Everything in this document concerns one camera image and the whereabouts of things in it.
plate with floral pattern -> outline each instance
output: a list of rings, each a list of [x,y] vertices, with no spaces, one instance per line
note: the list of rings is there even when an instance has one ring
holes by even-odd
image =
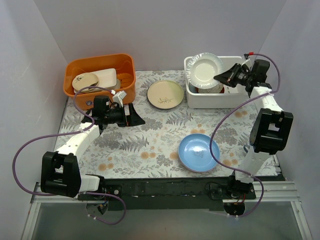
[[[161,80],[149,87],[147,98],[156,108],[172,109],[184,99],[184,90],[174,81]]]

orange basket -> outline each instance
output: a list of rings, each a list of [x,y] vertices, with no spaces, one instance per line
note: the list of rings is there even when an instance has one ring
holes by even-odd
[[[104,69],[115,69],[116,78],[120,80],[121,87],[116,92],[125,91],[126,96],[123,99],[124,104],[132,103],[136,97],[136,72],[134,60],[127,54],[112,54],[105,56],[94,56],[89,58],[77,59],[68,64],[65,69],[63,91],[73,98],[75,96],[72,81],[83,73],[90,73]],[[83,110],[91,109],[94,105],[94,98],[97,95],[107,95],[112,98],[108,91],[98,91],[82,93],[76,96],[76,104]]]

table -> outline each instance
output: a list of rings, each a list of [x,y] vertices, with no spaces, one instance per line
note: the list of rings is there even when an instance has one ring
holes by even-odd
[[[182,103],[169,110],[152,106],[147,99],[149,86],[159,80],[172,80],[184,89]],[[118,127],[111,124],[85,151],[79,160],[81,174],[95,174],[105,178],[186,178],[227,177],[232,170],[217,165],[205,173],[186,169],[179,160],[178,146],[192,133],[211,135],[218,122],[231,109],[191,109],[186,98],[185,72],[183,70],[137,71],[136,112],[146,124],[135,127]],[[243,145],[257,116],[255,106],[248,104],[225,121],[214,139],[220,149],[220,161],[238,167],[246,153]],[[68,99],[59,132],[78,129],[83,116]],[[55,149],[71,136],[57,138]],[[257,176],[276,176],[274,157],[261,167]]]

glass panel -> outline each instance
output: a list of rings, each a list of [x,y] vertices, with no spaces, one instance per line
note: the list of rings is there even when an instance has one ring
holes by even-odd
[[[252,208],[253,202],[246,203]],[[90,212],[101,214],[97,206]],[[107,211],[103,218],[115,221],[122,212]],[[302,239],[290,202],[263,202],[251,215],[234,219],[206,209],[129,210],[118,225],[109,226],[87,216],[86,204],[42,203],[34,240],[212,240]]]

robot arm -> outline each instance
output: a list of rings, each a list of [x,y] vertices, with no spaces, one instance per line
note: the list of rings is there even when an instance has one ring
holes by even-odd
[[[251,97],[255,98],[269,92],[271,89],[268,87],[254,87]],[[250,148],[239,167],[253,175],[270,155],[285,148],[293,122],[292,113],[283,111],[271,94],[258,98],[254,105],[258,116],[250,133]],[[235,179],[246,184],[253,182],[252,177],[239,171],[235,173]]]
[[[94,126],[71,137],[55,152],[47,151],[42,157],[41,190],[44,193],[57,194],[74,198],[81,192],[102,192],[102,176],[81,175],[78,161],[90,144],[98,138],[108,124],[117,124],[119,127],[133,127],[145,124],[145,121],[136,113],[132,103],[128,104],[129,115],[125,114],[122,99],[125,92],[118,92],[113,96],[110,107],[108,96],[99,95],[94,98],[93,108],[87,114],[94,118]],[[91,125],[91,119],[84,117],[79,130]]]
[[[232,88],[243,85],[249,97],[255,98],[272,91],[270,84],[265,82],[269,67],[270,63],[261,59],[254,61],[251,70],[245,64],[235,64],[214,79]],[[239,166],[253,176],[271,155],[285,148],[294,118],[292,113],[283,111],[272,94],[256,99],[254,104],[258,115],[249,137],[250,148]],[[233,195],[247,194],[254,181],[239,171],[233,172],[229,179],[228,189]]]

